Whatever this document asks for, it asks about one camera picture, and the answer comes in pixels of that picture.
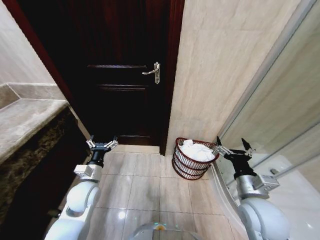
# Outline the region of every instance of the silver door handle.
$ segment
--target silver door handle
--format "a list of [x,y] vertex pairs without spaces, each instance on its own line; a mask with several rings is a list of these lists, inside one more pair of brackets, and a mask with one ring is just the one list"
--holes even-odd
[[155,84],[159,84],[160,83],[160,63],[158,63],[158,62],[154,63],[154,70],[142,72],[143,75],[149,75],[149,74],[153,74],[153,73],[154,73]]

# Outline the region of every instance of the glass shower door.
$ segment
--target glass shower door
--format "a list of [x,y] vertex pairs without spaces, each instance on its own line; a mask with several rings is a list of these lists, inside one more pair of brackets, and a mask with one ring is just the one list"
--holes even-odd
[[[280,187],[269,201],[291,224],[291,240],[320,236],[320,2],[317,1],[221,141],[243,149],[244,138],[256,149],[249,164],[272,175]],[[233,200],[239,204],[234,169],[217,165]]]

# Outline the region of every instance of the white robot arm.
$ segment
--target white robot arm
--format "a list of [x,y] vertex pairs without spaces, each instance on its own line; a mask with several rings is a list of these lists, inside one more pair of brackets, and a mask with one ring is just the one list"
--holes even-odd
[[289,221],[271,202],[248,197],[241,201],[238,214],[250,240],[287,240]]
[[94,207],[100,197],[99,181],[104,155],[118,145],[116,140],[107,144],[87,141],[93,151],[87,165],[77,165],[74,172],[81,182],[66,197],[59,219],[51,226],[45,240],[86,240]]
[[284,213],[266,199],[269,191],[279,186],[273,176],[258,175],[249,166],[254,149],[242,138],[244,150],[222,146],[217,137],[217,150],[232,162],[234,179],[240,199],[238,215],[250,240],[287,240],[290,224]]

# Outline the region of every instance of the door panel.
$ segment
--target door panel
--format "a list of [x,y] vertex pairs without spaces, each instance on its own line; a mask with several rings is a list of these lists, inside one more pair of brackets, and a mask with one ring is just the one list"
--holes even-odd
[[[159,145],[169,0],[18,1],[84,109],[90,134]],[[160,84],[142,75],[160,62]]]

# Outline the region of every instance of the laundry basket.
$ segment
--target laundry basket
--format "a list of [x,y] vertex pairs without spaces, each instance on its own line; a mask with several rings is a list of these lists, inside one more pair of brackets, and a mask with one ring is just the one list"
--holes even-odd
[[216,145],[211,142],[193,140],[194,144],[202,144],[213,150],[215,156],[211,161],[196,161],[186,156],[179,145],[183,145],[187,138],[178,137],[175,140],[174,154],[172,156],[172,166],[177,174],[184,179],[197,180],[200,179],[208,170],[211,163],[218,159],[219,153],[216,150]]

